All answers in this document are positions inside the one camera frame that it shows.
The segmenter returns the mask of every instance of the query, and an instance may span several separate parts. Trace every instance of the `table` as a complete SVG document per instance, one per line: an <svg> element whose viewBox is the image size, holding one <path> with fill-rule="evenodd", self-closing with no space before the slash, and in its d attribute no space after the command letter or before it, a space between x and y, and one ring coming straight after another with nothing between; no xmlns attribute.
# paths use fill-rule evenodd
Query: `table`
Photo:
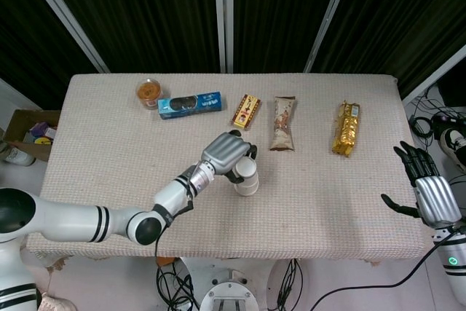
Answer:
<svg viewBox="0 0 466 311"><path fill-rule="evenodd" d="M224 110L161 120L135 96L155 77L170 96L221 91ZM262 99L246 141L258 146L260 187L241 197L218 177L178 217L159 243L160 256L263 259L414 258L429 248L418 219L391 211L414 195L393 146L412 142L396 79L363 74L88 74L71 80L44 178L47 200L138 206L190 164L229 124L241 97ZM274 96L296 96L295 151L269 151ZM358 143L350 158L331 152L343 100L361 105ZM153 256L113 236L104 243L54 243L31 235L35 252L85 256Z"/></svg>

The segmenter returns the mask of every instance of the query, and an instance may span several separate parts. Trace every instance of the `black curtain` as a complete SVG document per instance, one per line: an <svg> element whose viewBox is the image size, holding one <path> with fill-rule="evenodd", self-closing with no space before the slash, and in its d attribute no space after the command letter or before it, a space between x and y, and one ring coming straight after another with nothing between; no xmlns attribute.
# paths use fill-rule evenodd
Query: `black curtain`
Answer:
<svg viewBox="0 0 466 311"><path fill-rule="evenodd" d="M234 0L234 72L302 72L329 0Z"/></svg>
<svg viewBox="0 0 466 311"><path fill-rule="evenodd" d="M313 72L392 74L401 97L466 44L466 0L341 0Z"/></svg>
<svg viewBox="0 0 466 311"><path fill-rule="evenodd" d="M111 72L219 72L215 0L65 0Z"/></svg>
<svg viewBox="0 0 466 311"><path fill-rule="evenodd" d="M0 0L0 78L60 109L70 78L96 70L45 0Z"/></svg>

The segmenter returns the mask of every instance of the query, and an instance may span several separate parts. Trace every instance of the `oreo package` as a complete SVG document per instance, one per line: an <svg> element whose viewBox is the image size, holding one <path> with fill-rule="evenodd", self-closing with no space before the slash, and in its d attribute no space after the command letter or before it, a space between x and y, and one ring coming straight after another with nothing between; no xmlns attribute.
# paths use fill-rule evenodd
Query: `oreo package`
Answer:
<svg viewBox="0 0 466 311"><path fill-rule="evenodd" d="M182 98L162 98L158 100L159 115L162 119L179 118L192 114L221 111L219 91Z"/></svg>

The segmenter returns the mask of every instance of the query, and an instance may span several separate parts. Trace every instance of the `gold wrapper snack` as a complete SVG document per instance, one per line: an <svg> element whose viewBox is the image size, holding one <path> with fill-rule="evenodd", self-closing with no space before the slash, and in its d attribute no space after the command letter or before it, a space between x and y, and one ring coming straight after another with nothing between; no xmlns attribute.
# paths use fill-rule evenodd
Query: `gold wrapper snack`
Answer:
<svg viewBox="0 0 466 311"><path fill-rule="evenodd" d="M349 157L356 143L359 125L360 106L357 103L347 103L340 106L333 140L332 151Z"/></svg>

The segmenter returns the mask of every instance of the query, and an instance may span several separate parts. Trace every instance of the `snack package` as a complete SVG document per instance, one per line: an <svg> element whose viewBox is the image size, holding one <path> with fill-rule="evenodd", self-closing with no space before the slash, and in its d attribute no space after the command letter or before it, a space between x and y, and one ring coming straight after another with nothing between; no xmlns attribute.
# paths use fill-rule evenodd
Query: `snack package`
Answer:
<svg viewBox="0 0 466 311"><path fill-rule="evenodd" d="M158 104L160 118L179 118L192 114L221 111L221 94L219 91L215 91L182 98L163 98L158 100Z"/></svg>
<svg viewBox="0 0 466 311"><path fill-rule="evenodd" d="M248 129L249 124L256 114L257 108L259 107L261 100L256 96L244 95L236 112L234 113L232 124L236 127Z"/></svg>
<svg viewBox="0 0 466 311"><path fill-rule="evenodd" d="M294 96L288 98L275 97L274 138L270 146L272 151L294 150L288 120L295 100Z"/></svg>
<svg viewBox="0 0 466 311"><path fill-rule="evenodd" d="M356 133L359 125L360 106L357 103L347 103L340 106L335 138L332 151L349 157L356 143Z"/></svg>

